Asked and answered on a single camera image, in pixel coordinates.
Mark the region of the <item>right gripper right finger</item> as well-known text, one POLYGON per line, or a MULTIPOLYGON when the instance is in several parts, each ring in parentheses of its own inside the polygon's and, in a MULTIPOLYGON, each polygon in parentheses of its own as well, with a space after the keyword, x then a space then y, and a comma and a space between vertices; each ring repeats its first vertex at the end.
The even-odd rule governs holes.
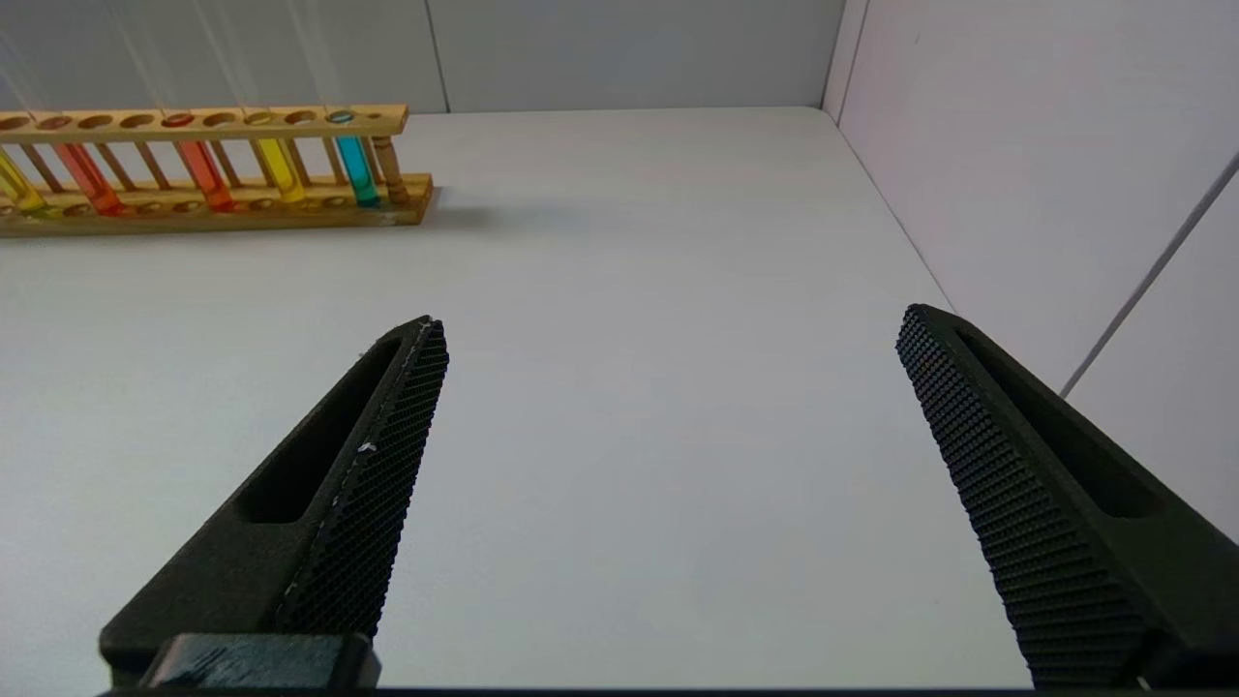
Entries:
POLYGON ((1238 548, 983 334, 909 305, 895 352, 1040 691, 1233 691, 1238 548))

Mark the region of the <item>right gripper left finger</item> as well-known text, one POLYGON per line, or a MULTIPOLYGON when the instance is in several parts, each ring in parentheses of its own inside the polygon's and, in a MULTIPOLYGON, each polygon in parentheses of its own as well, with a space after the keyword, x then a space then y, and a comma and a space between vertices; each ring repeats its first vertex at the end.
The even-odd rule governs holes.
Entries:
POLYGON ((377 339, 107 621, 112 682, 186 631, 375 638, 449 365, 427 314, 377 339))

